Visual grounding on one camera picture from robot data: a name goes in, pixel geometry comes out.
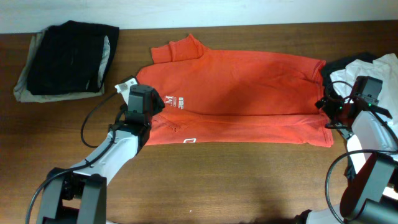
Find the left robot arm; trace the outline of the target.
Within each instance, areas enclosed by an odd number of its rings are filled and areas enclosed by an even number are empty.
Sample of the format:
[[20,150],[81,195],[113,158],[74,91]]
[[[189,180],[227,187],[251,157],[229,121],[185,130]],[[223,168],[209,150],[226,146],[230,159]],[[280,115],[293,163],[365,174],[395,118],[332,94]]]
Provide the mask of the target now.
[[107,224],[107,186],[145,146],[152,117],[165,105],[155,88],[133,85],[105,140],[81,162],[54,168],[35,192],[41,196],[37,223]]

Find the folded beige garment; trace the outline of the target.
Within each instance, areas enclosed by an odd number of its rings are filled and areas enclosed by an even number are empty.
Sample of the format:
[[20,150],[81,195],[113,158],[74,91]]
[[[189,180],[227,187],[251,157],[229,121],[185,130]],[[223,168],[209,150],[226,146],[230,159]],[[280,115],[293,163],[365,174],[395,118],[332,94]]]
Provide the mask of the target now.
[[[17,84],[13,89],[13,94],[16,98],[16,101],[21,103],[46,103],[54,101],[79,100],[83,98],[91,98],[103,95],[105,93],[104,85],[102,85],[98,92],[76,92],[61,95],[33,95],[27,89],[27,77],[32,67],[34,57],[41,45],[42,39],[44,38],[46,31],[47,30],[45,29],[42,32],[39,32],[38,34],[34,35],[30,40],[29,52],[27,55],[25,67],[22,69]],[[98,72],[99,78],[95,78],[96,84],[98,86],[101,84],[102,81],[104,81],[106,64],[110,60],[110,50],[111,47],[109,39],[107,36],[105,36],[103,54]]]

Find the dark navy garment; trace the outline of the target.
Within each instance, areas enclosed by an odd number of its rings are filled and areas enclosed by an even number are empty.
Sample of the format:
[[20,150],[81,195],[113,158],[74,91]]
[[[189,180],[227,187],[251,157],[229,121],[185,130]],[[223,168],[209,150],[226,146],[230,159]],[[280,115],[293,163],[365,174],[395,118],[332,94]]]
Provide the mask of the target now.
[[[326,63],[326,65],[321,69],[321,75],[323,77],[323,86],[326,88],[329,85],[329,83],[331,83],[330,75],[333,72],[345,69],[345,67],[351,62],[354,62],[355,60],[361,60],[364,62],[371,63],[375,59],[377,59],[376,55],[371,54],[369,52],[362,52],[356,55],[344,57],[339,60]],[[347,178],[348,183],[351,183],[356,176],[354,165],[350,157],[348,158],[348,165],[345,169],[344,175]]]

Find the folded black garment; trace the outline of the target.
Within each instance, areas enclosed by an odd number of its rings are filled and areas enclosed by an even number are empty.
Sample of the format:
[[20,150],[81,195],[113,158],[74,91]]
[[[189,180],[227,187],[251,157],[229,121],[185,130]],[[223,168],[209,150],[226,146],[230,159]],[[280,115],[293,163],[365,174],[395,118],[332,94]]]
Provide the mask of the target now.
[[97,93],[116,53],[119,28],[68,21],[50,26],[27,76],[33,95]]

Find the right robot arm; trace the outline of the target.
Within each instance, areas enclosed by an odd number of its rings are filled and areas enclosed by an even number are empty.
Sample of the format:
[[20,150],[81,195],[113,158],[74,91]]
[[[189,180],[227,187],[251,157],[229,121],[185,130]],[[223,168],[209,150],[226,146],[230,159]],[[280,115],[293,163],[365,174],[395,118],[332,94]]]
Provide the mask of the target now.
[[331,173],[337,163],[357,153],[369,157],[344,191],[338,212],[329,204],[325,210],[304,211],[293,219],[294,223],[397,224],[397,202],[384,195],[388,187],[397,190],[397,136],[383,120],[391,119],[390,112],[377,105],[381,90],[382,80],[358,76],[348,96],[334,99],[325,93],[316,102],[331,120],[327,129],[356,136],[361,145],[360,150],[348,151],[330,165],[325,179],[327,202]]

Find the white garment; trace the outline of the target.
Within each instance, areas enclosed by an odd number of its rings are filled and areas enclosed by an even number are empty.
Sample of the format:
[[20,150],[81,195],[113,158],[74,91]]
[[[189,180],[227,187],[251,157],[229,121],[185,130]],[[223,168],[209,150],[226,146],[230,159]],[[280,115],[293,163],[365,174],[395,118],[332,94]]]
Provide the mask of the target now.
[[[344,81],[353,85],[356,78],[370,76],[382,81],[381,92],[377,99],[378,106],[389,110],[392,119],[381,116],[384,121],[387,121],[389,127],[397,136],[397,56],[395,54],[386,54],[372,62],[365,62],[356,59],[353,62],[345,65],[343,68],[338,68],[337,71],[331,72],[330,79],[332,82]],[[344,83],[333,84],[333,89],[342,97],[346,97],[351,93],[351,88]],[[365,149],[364,141],[358,139],[353,134],[347,142],[348,151],[356,151]],[[355,154],[350,156],[353,160],[355,172],[364,165],[369,154]],[[386,187],[383,195],[397,200],[397,193],[391,187]]]

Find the red printed t-shirt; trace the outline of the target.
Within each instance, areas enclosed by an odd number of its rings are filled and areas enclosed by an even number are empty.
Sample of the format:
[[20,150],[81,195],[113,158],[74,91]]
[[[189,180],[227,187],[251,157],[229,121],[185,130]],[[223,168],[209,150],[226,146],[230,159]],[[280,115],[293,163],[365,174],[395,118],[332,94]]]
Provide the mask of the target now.
[[273,142],[330,147],[320,59],[272,52],[214,50],[194,36],[151,50],[137,74],[165,103],[150,145]]

